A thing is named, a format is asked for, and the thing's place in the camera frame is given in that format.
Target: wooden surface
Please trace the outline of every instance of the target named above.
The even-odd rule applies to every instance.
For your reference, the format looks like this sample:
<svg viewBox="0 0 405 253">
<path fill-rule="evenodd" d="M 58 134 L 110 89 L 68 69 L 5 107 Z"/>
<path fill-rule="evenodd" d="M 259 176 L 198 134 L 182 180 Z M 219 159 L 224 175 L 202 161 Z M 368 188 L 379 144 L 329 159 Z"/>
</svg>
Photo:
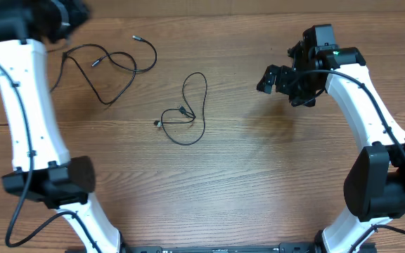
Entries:
<svg viewBox="0 0 405 253">
<path fill-rule="evenodd" d="M 159 54 L 155 68 L 139 74 L 110 108 L 98 103 L 71 62 L 52 95 L 71 155 L 92 158 L 97 196 L 131 245 L 276 245 L 312 240 L 333 222 L 345 206 L 343 181 L 358 155 L 340 109 L 327 95 L 315 108 L 292 108 L 282 94 L 255 91 L 268 65 L 290 64 L 286 49 L 305 29 L 330 22 L 339 45 L 361 50 L 381 98 L 405 129 L 405 13 L 95 19 L 72 37 L 73 45 L 128 51 L 139 66 L 149 65 L 153 53 L 130 39 L 133 34 L 151 41 Z M 91 48 L 74 53 L 109 99 L 130 74 L 108 62 L 90 68 L 100 56 Z M 50 55 L 50 83 L 59 65 L 60 53 Z M 153 122 L 183 103 L 182 81 L 196 71 L 209 82 L 207 131 L 199 143 L 181 147 Z M 192 78 L 187 97 L 199 118 L 190 128 L 169 126 L 177 139 L 198 137 L 203 91 L 202 79 Z M 10 171 L 10 134 L 0 127 L 0 176 Z M 5 248 L 17 201 L 0 180 L 0 252 L 62 252 L 81 245 L 60 220 L 24 248 Z M 41 203 L 26 202 L 13 241 L 52 214 Z M 405 217 L 393 224 L 405 228 Z M 403 235 L 381 231 L 371 240 L 382 252 L 405 252 Z"/>
<path fill-rule="evenodd" d="M 405 0 L 86 0 L 95 18 L 405 11 Z"/>
</svg>

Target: wooden table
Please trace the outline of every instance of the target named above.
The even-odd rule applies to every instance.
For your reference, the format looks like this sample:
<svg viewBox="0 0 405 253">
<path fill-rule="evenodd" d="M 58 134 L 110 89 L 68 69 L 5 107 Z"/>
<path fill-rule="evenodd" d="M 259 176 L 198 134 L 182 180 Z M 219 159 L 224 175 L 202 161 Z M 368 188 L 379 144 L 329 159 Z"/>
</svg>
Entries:
<svg viewBox="0 0 405 253">
<path fill-rule="evenodd" d="M 92 158 L 97 196 L 128 243 L 276 245 L 310 241 L 333 222 L 345 206 L 343 181 L 358 155 L 339 107 L 323 95 L 315 108 L 292 108 L 282 94 L 255 90 L 268 65 L 289 65 L 287 48 L 305 29 L 323 23 L 333 24 L 339 45 L 360 49 L 381 98 L 405 129 L 405 13 L 107 18 L 88 22 L 72 36 L 74 46 L 96 43 L 127 51 L 139 67 L 149 65 L 153 53 L 131 39 L 133 34 L 158 51 L 154 69 L 139 74 L 112 107 L 97 101 L 71 61 L 52 94 L 71 155 Z M 101 56 L 97 49 L 73 56 L 106 100 L 131 77 L 108 62 L 91 68 Z M 52 84 L 59 52 L 49 56 L 48 66 Z M 197 71 L 209 82 L 207 131 L 199 143 L 181 147 L 153 122 L 163 110 L 183 103 L 182 82 Z M 202 129 L 202 79 L 192 78 L 187 92 L 196 123 L 168 127 L 183 141 L 197 138 Z M 0 99 L 0 122 L 5 120 Z M 10 171 L 10 134 L 0 127 L 0 177 Z M 4 192 L 0 179 L 0 252 L 63 252 L 82 245 L 60 220 L 22 249 L 6 248 L 4 235 L 17 201 Z M 12 241 L 52 214 L 42 203 L 26 202 Z M 405 216 L 392 224 L 405 228 Z M 371 241 L 382 252 L 405 252 L 400 234 L 380 231 Z"/>
</svg>

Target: white arm segment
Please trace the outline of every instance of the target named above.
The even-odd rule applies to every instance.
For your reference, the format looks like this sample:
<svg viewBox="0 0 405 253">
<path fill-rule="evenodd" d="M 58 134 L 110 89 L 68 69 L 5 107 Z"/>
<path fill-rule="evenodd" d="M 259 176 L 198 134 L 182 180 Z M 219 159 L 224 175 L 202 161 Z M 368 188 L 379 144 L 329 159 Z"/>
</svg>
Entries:
<svg viewBox="0 0 405 253">
<path fill-rule="evenodd" d="M 57 165 L 70 161 L 70 154 L 60 136 L 49 95 L 46 78 L 46 49 L 36 40 L 28 39 L 22 45 L 18 40 L 0 42 L 0 65 L 20 86 L 27 120 L 30 127 L 34 156 L 34 169 L 48 168 L 48 162 Z M 0 71 L 0 92 L 12 136 L 12 165 L 29 171 L 26 130 L 21 109 L 13 88 Z"/>
<path fill-rule="evenodd" d="M 103 253 L 120 252 L 120 232 L 109 222 L 94 193 L 89 194 L 89 200 L 85 205 L 72 203 L 62 205 L 60 209 L 57 210 L 58 213 L 64 211 L 77 213 Z M 76 219 L 72 219 L 70 215 L 64 215 L 64 217 L 84 243 L 86 252 L 97 253 Z"/>
<path fill-rule="evenodd" d="M 342 65 L 335 71 L 347 74 L 364 83 L 373 94 L 382 110 L 384 117 L 392 128 L 392 132 L 400 143 L 405 143 L 405 131 L 395 122 L 388 112 L 384 103 L 371 83 L 368 68 L 359 64 Z M 326 82 L 326 91 L 334 97 L 340 109 L 346 117 L 349 127 L 356 140 L 359 152 L 365 146 L 370 146 L 376 141 L 383 145 L 392 145 L 390 137 L 384 132 L 384 126 L 366 93 L 359 89 L 359 86 L 344 77 L 336 74 L 329 74 Z M 323 243 L 327 253 L 349 252 L 351 246 L 367 231 L 373 224 L 386 224 L 391 222 L 389 217 L 371 219 L 369 222 L 360 220 L 351 214 L 347 207 L 335 220 L 334 224 L 323 231 Z"/>
</svg>

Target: robotic arm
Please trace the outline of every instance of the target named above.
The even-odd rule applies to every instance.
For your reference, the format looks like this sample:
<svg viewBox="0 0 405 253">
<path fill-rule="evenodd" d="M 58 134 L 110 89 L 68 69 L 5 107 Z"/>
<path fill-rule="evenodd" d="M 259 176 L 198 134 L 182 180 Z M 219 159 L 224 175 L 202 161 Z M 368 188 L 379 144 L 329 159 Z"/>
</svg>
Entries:
<svg viewBox="0 0 405 253">
<path fill-rule="evenodd" d="M 360 152 L 344 184 L 347 206 L 333 225 L 320 231 L 310 252 L 373 252 L 373 247 L 361 249 L 374 229 L 367 231 L 405 214 L 405 163 L 387 130 L 391 129 L 404 151 L 405 131 L 379 98 L 359 50 L 340 48 L 331 25 L 306 30 L 288 55 L 293 66 L 269 66 L 257 90 L 271 93 L 275 84 L 276 92 L 289 95 L 292 106 L 307 107 L 315 106 L 315 98 L 324 91 L 330 94 L 345 115 Z M 389 173 L 389 164 L 398 170 Z"/>
<path fill-rule="evenodd" d="M 47 53 L 41 39 L 47 37 L 51 43 L 65 39 L 88 17 L 86 6 L 75 0 L 0 2 L 0 91 L 11 131 L 14 170 L 2 181 L 8 193 L 22 196 L 27 189 L 28 200 L 64 213 L 86 252 L 126 252 L 121 233 L 96 199 L 90 158 L 70 159 L 46 78 Z M 9 247 L 22 244 L 9 240 L 10 233 Z"/>
</svg>

